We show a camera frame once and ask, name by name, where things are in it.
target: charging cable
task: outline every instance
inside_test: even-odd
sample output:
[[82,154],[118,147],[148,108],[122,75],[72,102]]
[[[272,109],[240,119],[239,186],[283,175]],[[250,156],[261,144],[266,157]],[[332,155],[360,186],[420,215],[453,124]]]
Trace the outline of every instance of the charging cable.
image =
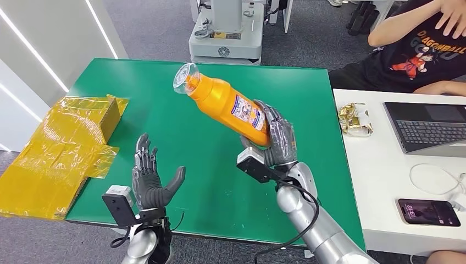
[[[427,191],[427,190],[425,190],[425,189],[419,187],[418,185],[416,185],[416,183],[415,183],[414,180],[413,180],[413,170],[414,170],[415,168],[419,167],[419,166],[433,166],[433,167],[436,167],[436,168],[441,169],[442,171],[445,172],[446,175],[450,176],[452,179],[454,179],[454,181],[456,181],[456,185],[455,185],[453,188],[451,188],[451,189],[449,189],[449,190],[447,190],[447,191],[438,192],[438,193],[431,192],[431,191]],[[424,192],[426,192],[426,193],[428,193],[428,194],[433,194],[433,195],[445,195],[445,194],[450,193],[450,192],[453,191],[453,190],[456,190],[456,188],[458,188],[458,187],[461,187],[461,193],[464,194],[464,193],[466,192],[466,187],[464,186],[462,180],[463,180],[465,177],[466,177],[466,173],[461,173],[461,175],[459,176],[459,179],[458,179],[458,178],[456,178],[455,176],[453,176],[451,173],[449,173],[448,171],[444,170],[443,168],[440,168],[439,166],[435,166],[435,165],[428,164],[428,163],[416,164],[416,165],[414,165],[414,166],[411,168],[411,170],[409,171],[409,180],[411,181],[411,183],[412,183],[416,188],[418,188],[419,190],[424,191]]]
[[450,198],[450,203],[452,204],[453,208],[457,209],[460,212],[466,211],[466,194],[459,192],[454,194]]

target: wall light strip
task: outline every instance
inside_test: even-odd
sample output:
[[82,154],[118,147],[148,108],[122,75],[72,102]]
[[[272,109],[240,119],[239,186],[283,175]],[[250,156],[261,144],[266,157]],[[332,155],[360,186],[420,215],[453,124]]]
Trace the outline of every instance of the wall light strip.
[[101,33],[102,33],[105,41],[107,42],[107,45],[110,48],[110,51],[112,52],[113,57],[115,57],[115,59],[118,59],[117,53],[115,52],[115,49],[113,48],[112,44],[110,43],[110,40],[108,39],[107,34],[105,33],[105,30],[103,30],[103,26],[102,26],[101,22],[99,21],[99,18],[97,17],[97,14],[96,14],[96,12],[94,11],[94,8],[91,5],[91,2],[89,0],[86,0],[86,4],[87,4],[87,6],[89,7],[89,10],[92,13],[92,16],[94,17],[94,20],[96,21],[97,26],[101,30]]
[[35,114],[29,107],[27,107],[23,102],[21,102],[12,92],[10,92],[5,86],[0,84],[0,90],[4,91],[9,97],[11,97],[16,103],[18,103],[26,112],[30,113],[32,117],[34,117],[37,121],[42,122],[42,118],[40,118],[37,114]]
[[6,150],[6,151],[11,151],[11,149],[5,147],[5,145],[0,144],[0,147],[1,147],[2,149]]
[[50,68],[50,66],[45,62],[45,60],[37,53],[34,47],[27,41],[27,39],[22,35],[22,33],[18,30],[18,28],[13,24],[13,22],[7,17],[5,12],[0,8],[0,17],[5,20],[5,22],[10,26],[10,28],[15,32],[18,38],[26,45],[26,47],[31,51],[31,53],[36,57],[36,59],[42,64],[42,66],[48,71],[48,73],[52,76],[52,78],[60,85],[60,87],[65,91],[69,92],[69,89],[66,85],[58,78],[55,72]]

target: robotic thumb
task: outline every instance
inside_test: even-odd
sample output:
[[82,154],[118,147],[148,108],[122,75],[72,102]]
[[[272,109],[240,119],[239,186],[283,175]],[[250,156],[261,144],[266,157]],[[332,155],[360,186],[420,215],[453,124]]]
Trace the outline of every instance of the robotic thumb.
[[162,190],[162,204],[164,204],[164,206],[171,201],[181,184],[185,181],[185,174],[186,168],[184,166],[178,167],[173,179],[171,179],[167,186]]

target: cartoon character print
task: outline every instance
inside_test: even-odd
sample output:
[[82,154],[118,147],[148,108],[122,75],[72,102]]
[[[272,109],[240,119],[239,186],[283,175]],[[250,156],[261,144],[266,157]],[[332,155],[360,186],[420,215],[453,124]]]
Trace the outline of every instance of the cartoon character print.
[[394,64],[390,68],[391,70],[404,70],[408,75],[410,80],[416,78],[417,70],[420,73],[427,72],[427,68],[425,67],[426,62],[431,62],[434,59],[434,55],[425,55],[427,51],[429,51],[429,47],[424,47],[422,49],[423,52],[419,52],[416,57],[407,59],[405,62],[400,64]]

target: green tabletop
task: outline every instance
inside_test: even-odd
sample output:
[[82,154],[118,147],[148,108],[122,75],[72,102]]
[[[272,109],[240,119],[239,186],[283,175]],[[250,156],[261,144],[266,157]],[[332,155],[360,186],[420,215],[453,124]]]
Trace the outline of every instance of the green tabletop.
[[[115,224],[101,195],[112,185],[131,186],[137,138],[157,146],[162,183],[178,166],[186,180],[167,207],[177,232],[281,243],[297,233],[276,204],[274,184],[259,184],[236,168],[239,135],[173,91],[182,63],[94,59],[68,95],[129,98],[108,145],[120,147],[105,179],[89,179],[66,219]],[[325,69],[200,64],[250,99],[276,107],[295,127],[298,159],[311,168],[325,209],[365,249],[351,177]]]

